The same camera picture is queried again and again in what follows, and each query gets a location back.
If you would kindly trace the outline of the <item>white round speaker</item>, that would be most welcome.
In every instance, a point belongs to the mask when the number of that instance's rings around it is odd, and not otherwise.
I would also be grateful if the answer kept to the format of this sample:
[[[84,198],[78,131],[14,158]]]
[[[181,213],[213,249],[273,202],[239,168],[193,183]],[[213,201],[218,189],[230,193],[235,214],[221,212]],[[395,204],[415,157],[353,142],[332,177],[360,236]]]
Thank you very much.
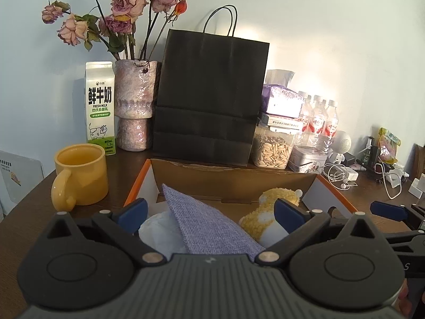
[[[328,161],[332,164],[341,164],[345,160],[345,153],[351,148],[351,137],[343,130],[337,130],[330,145]]]

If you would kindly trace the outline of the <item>white cloth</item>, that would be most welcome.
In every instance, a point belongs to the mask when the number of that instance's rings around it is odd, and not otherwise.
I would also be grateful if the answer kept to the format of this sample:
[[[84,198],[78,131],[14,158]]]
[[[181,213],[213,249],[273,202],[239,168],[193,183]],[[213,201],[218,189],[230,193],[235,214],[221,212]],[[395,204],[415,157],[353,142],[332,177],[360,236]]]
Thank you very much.
[[[174,254],[186,254],[187,248],[179,225],[170,211],[149,217],[139,228],[144,244],[170,259]]]

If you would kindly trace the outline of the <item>white plush toy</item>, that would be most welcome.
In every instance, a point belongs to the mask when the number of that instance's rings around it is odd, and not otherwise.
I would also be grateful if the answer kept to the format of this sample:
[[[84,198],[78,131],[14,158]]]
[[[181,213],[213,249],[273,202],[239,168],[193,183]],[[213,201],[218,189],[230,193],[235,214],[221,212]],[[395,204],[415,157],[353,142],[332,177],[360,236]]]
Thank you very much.
[[[284,229],[277,221],[274,221],[263,231],[259,239],[259,244],[267,249],[287,236],[288,232],[286,229]]]

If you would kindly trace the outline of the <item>black paper bag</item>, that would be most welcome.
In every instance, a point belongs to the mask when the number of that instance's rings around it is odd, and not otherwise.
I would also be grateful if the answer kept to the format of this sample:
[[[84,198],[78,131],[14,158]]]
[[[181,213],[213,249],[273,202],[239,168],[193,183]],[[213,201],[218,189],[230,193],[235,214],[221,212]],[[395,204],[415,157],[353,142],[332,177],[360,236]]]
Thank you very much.
[[[246,166],[269,43],[235,37],[237,8],[227,4],[227,35],[169,30],[153,129],[156,156]]]

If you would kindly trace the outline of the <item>red cardboard box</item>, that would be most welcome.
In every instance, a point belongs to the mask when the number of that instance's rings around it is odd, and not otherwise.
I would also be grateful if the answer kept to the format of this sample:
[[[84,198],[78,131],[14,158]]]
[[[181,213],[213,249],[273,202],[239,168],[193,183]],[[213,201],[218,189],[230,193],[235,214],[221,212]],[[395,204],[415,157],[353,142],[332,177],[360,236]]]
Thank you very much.
[[[383,186],[365,175],[359,177],[355,187],[342,192],[319,174],[204,166],[152,158],[145,161],[126,202],[141,197],[153,206],[163,197],[163,185],[215,207],[235,222],[258,207],[261,194],[277,187],[301,190],[303,209],[322,209],[344,217],[355,211],[369,212],[374,201],[389,200]]]

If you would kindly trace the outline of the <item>silver metal tin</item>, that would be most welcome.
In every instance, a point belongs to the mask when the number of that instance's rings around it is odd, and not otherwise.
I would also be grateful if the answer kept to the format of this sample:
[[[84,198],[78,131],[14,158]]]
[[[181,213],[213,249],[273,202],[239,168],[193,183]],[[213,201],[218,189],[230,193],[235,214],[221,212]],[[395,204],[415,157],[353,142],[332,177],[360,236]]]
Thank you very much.
[[[314,147],[296,145],[293,147],[287,167],[296,173],[320,172],[326,162],[327,155]]]

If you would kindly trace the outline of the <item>colourful snack bag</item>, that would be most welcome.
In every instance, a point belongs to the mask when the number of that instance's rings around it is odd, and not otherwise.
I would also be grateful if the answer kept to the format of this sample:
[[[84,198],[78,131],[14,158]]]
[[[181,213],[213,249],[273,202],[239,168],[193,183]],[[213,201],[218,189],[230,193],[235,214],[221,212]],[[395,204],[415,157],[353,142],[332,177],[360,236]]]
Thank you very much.
[[[379,158],[383,163],[393,165],[397,163],[397,150],[401,140],[386,128],[378,130],[377,146],[380,150]]]

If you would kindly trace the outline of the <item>clear jar of seeds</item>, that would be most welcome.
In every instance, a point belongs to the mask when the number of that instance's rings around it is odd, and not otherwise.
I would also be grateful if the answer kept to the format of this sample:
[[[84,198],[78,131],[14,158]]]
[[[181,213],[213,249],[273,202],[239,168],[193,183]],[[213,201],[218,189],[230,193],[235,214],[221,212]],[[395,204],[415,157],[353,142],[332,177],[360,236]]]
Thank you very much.
[[[294,145],[294,137],[293,134],[257,127],[251,149],[254,165],[268,169],[286,169]]]

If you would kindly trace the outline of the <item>yellow ceramic mug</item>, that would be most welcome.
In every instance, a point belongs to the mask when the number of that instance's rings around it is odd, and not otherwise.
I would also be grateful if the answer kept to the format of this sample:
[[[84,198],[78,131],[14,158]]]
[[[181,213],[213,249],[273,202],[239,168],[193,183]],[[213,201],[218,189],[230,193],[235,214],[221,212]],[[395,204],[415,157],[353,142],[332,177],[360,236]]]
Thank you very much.
[[[54,157],[56,178],[51,200],[57,211],[70,212],[103,200],[108,193],[107,163],[104,148],[91,143],[70,145]]]

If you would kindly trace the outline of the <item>pink speckled vase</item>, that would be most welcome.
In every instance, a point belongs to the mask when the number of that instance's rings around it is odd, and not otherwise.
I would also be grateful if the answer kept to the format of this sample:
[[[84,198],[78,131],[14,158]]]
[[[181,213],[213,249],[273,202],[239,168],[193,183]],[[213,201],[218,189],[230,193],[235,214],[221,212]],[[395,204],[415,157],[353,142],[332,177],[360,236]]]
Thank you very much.
[[[115,63],[114,113],[119,118],[117,146],[139,152],[151,145],[151,123],[161,64],[120,60]]]

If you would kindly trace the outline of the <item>yellow knitted plush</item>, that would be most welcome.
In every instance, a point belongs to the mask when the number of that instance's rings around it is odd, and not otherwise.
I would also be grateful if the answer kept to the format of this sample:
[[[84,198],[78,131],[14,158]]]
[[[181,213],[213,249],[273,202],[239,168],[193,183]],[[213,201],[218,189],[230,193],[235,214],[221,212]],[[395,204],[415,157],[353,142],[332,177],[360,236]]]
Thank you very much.
[[[278,199],[285,199],[289,203],[299,206],[303,192],[284,188],[269,189],[259,197],[259,206],[239,220],[239,226],[248,233],[256,242],[269,225],[276,221],[274,218],[274,203]]]

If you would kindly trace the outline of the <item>white milk carton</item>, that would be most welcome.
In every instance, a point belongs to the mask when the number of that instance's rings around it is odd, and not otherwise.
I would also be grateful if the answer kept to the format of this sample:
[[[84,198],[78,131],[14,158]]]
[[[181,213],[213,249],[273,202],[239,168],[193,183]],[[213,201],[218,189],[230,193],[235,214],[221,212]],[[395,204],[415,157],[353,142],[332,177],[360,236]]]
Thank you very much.
[[[107,156],[114,155],[114,69],[111,61],[86,63],[85,103],[87,142],[103,147]]]

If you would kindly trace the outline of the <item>purple woven cloth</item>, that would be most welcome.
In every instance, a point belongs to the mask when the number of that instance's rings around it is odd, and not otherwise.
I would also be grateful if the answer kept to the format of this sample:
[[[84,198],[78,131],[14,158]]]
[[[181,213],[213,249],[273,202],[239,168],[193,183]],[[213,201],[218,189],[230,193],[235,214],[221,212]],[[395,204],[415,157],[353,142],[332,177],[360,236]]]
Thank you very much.
[[[253,260],[264,251],[263,246],[218,209],[166,185],[162,189],[190,254],[246,254]]]

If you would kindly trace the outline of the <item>white wall sign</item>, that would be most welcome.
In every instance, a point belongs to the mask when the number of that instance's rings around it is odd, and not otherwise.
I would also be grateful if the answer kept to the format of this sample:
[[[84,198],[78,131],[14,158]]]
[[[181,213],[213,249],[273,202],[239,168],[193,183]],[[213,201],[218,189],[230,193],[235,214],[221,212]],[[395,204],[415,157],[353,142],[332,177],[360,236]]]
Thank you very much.
[[[1,151],[1,175],[14,204],[19,204],[42,180],[42,164],[39,160]]]

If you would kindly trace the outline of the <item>red-labelled water bottles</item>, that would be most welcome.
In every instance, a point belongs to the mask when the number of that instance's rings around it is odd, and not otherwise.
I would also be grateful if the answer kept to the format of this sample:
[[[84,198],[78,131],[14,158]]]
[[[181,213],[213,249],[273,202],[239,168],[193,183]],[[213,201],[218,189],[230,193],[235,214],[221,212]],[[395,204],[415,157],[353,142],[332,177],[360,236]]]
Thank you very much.
[[[303,91],[298,94],[303,98],[298,118],[303,126],[295,145],[313,147],[327,153],[339,124],[337,103],[334,100],[326,101],[318,95],[312,98]]]

